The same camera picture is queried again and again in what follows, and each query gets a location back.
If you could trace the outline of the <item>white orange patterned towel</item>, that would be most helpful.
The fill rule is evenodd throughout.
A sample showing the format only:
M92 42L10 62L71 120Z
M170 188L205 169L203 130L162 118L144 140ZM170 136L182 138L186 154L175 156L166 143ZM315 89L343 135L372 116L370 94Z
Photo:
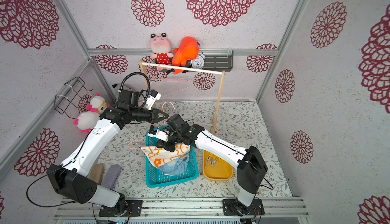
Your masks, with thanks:
M188 156L191 147L185 144L177 144L173 152L156 146L144 146L141 147L141 150L146 155L149 163L158 168L164 165L174 166L174 164L184 160Z

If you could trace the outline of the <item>blue spotted towel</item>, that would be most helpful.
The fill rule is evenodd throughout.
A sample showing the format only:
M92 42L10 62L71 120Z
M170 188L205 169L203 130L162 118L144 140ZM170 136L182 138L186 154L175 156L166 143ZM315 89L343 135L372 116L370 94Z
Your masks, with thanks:
M159 166L158 169L167 176L177 176L187 171L189 158L175 159L163 166Z

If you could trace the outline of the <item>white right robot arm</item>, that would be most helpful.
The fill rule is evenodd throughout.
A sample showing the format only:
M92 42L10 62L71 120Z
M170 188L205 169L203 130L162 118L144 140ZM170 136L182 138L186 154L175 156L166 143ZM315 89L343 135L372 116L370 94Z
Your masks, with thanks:
M159 146L170 152L178 143L183 143L207 151L227 162L237 171L240 191L236 206L249 208L268 171L260 151L254 146L243 148L233 145L196 123L189 125L179 114L168 118L167 123L169 129L166 130L151 126L148 136L157 138Z

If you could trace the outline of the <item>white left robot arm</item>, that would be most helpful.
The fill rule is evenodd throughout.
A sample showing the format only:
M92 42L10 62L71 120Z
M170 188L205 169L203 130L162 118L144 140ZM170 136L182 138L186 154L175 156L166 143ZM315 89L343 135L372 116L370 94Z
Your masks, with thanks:
M47 176L54 191L77 203L92 203L113 209L117 214L127 208L123 194L103 187L88 179L99 155L125 125L132 122L154 124L168 118L168 114L153 107L161 94L147 93L144 105L138 104L140 93L122 89L118 101L107 108L80 146L60 165L51 165Z

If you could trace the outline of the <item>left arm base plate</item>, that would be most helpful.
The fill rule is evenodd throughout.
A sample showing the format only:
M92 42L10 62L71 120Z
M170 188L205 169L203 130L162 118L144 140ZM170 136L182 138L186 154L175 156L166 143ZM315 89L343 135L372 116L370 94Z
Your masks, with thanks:
M121 200L115 207L102 206L99 217L139 217L142 210L142 200Z

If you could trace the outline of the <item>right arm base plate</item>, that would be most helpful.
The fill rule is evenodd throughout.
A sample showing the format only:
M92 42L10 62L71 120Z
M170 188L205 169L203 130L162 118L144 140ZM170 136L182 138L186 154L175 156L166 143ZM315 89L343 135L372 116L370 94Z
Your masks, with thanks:
M264 215L264 206L260 199L255 198L249 207L245 206L238 199L222 200L223 214L225 216L260 216Z

